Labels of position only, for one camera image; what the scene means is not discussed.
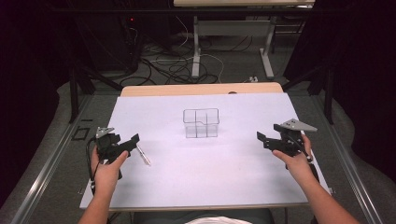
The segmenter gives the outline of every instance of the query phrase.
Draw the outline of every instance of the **pen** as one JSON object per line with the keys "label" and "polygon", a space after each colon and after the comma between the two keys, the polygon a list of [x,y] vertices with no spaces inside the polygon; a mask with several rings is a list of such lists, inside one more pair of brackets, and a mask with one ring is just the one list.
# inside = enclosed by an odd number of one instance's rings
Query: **pen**
{"label": "pen", "polygon": [[136,148],[137,150],[139,150],[140,156],[142,156],[145,163],[150,166],[151,162],[149,161],[149,158],[146,156],[146,154],[143,152],[142,148],[138,144],[136,144]]}

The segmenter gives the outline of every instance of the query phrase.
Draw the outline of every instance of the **white table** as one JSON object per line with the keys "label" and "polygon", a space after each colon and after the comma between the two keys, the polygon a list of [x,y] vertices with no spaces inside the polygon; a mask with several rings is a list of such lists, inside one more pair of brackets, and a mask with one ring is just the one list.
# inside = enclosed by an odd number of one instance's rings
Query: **white table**
{"label": "white table", "polygon": [[[315,0],[175,0],[176,7],[268,7],[313,5]],[[276,26],[276,17],[269,21],[199,21],[194,17],[194,59],[193,77],[199,76],[201,49],[200,35],[255,35],[264,36],[264,48],[260,49],[262,64],[268,79],[274,73],[268,58],[272,37]]]}
{"label": "white table", "polygon": [[[229,91],[246,89],[248,85],[253,93],[195,94],[199,92],[195,89],[210,86],[215,91],[221,86]],[[261,132],[280,138],[273,130],[274,123],[297,119],[286,93],[255,93],[262,86],[265,84],[192,85],[181,86],[195,92],[191,95],[119,97],[108,127],[115,128],[114,133],[120,135],[121,142],[139,133],[139,145],[152,165],[147,166],[138,152],[132,151],[121,168],[123,178],[114,192],[110,210],[307,205],[307,199],[285,164],[263,148],[256,137],[256,132]],[[219,110],[218,137],[185,137],[183,110],[197,108]],[[320,183],[327,189],[317,163],[316,166]],[[80,208],[85,209],[91,198],[88,185]]]}

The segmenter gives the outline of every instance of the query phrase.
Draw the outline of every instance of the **table leg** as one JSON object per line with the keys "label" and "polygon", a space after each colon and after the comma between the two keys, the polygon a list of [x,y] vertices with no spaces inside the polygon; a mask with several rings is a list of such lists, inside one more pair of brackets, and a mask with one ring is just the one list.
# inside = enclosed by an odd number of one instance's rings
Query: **table leg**
{"label": "table leg", "polygon": [[274,79],[274,72],[272,70],[270,59],[268,58],[268,52],[271,48],[272,38],[274,35],[274,30],[276,26],[276,17],[272,17],[270,20],[270,25],[268,26],[268,32],[265,39],[264,49],[260,49],[260,55],[262,56],[262,64],[264,65],[265,75],[268,79]]}
{"label": "table leg", "polygon": [[194,60],[192,64],[192,77],[199,76],[201,50],[199,48],[198,18],[194,16]]}

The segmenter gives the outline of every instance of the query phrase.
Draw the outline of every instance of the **metal bracket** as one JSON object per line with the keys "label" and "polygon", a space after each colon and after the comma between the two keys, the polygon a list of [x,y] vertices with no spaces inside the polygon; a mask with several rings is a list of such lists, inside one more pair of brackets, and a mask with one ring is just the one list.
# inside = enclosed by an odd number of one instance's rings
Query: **metal bracket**
{"label": "metal bracket", "polygon": [[318,129],[312,127],[308,124],[302,123],[297,119],[290,119],[282,124],[280,124],[282,128],[286,128],[293,131],[307,131],[307,132],[316,132]]}
{"label": "metal bracket", "polygon": [[101,138],[105,136],[106,134],[112,132],[114,128],[100,128],[98,127],[98,130],[96,131],[96,138]]}

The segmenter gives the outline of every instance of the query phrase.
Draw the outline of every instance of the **white shirt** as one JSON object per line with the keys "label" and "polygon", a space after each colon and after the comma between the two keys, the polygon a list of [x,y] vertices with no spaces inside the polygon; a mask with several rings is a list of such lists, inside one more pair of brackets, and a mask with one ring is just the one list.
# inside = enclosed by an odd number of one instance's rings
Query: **white shirt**
{"label": "white shirt", "polygon": [[251,223],[243,220],[228,218],[228,217],[202,217],[202,218],[197,218],[186,224],[251,224]]}

